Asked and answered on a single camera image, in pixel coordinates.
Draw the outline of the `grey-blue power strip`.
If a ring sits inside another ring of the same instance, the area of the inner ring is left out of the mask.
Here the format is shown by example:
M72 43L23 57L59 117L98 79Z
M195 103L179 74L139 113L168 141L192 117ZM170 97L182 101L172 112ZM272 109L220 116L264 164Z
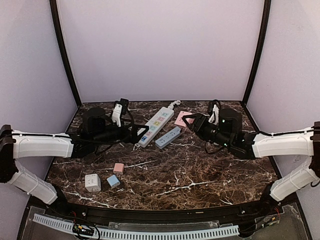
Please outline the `grey-blue power strip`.
M159 149L163 149L185 132L185 127L176 126L155 141Z

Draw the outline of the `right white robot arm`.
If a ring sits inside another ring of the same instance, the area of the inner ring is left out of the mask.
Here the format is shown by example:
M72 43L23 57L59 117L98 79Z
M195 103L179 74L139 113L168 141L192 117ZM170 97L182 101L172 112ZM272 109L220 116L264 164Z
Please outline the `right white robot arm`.
M185 115L182 120L201 140L218 144L242 160L288 155L309 157L291 173L268 184L261 195L262 202L278 203L320 179L319 122L291 132L245 133L242 131L242 114L232 108L215 108L211 116L201 113Z

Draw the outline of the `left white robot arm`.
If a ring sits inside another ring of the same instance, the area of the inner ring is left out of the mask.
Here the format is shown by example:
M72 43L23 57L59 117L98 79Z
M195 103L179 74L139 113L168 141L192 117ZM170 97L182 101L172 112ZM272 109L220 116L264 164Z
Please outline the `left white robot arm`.
M66 203L58 186L40 179L17 160L27 157L79 159L101 145L136 144L148 131L147 125L135 124L129 110L114 109L108 116L100 107L93 107L82 115L82 123L74 134L21 132L5 124L0 129L0 182L13 185L48 206Z

